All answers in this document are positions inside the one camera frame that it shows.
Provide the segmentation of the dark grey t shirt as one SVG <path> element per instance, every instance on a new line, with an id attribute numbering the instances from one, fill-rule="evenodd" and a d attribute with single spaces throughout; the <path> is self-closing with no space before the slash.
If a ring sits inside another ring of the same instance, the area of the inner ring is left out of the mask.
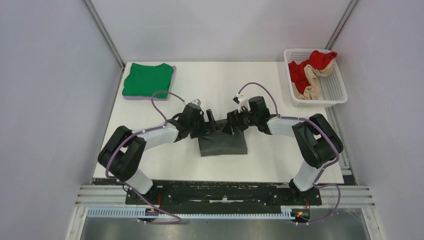
<path id="1" fill-rule="evenodd" d="M 202 157 L 247 155 L 248 147 L 244 132 L 236 132 L 234 135 L 230 135 L 222 132 L 227 123 L 225 119 L 218 120 L 216 123 L 220 130 L 197 138 L 200 155 Z"/>

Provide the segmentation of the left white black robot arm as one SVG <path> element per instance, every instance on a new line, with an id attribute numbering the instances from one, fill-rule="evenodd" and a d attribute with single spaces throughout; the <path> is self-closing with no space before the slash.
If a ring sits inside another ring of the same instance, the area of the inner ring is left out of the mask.
<path id="1" fill-rule="evenodd" d="M 119 126 L 101 149 L 97 162 L 108 176 L 138 191 L 139 199 L 151 204 L 157 198 L 157 190 L 152 187 L 153 181 L 139 169 L 144 152 L 187 137 L 205 137 L 219 129 L 210 109 L 202 110 L 199 105 L 188 103 L 182 112 L 166 119 L 162 125 L 139 131 Z"/>

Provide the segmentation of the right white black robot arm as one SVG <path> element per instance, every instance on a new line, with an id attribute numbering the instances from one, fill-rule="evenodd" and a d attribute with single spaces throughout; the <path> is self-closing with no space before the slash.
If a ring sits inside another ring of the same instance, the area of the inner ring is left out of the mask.
<path id="1" fill-rule="evenodd" d="M 256 127 L 266 135 L 295 138 L 303 163 L 289 182 L 288 196 L 293 203 L 302 204 L 330 162 L 340 157 L 344 150 L 341 139 L 320 113 L 309 118 L 271 114 L 262 96 L 247 99 L 238 93 L 233 101 L 237 109 L 227 113 L 224 133 L 234 135 Z"/>

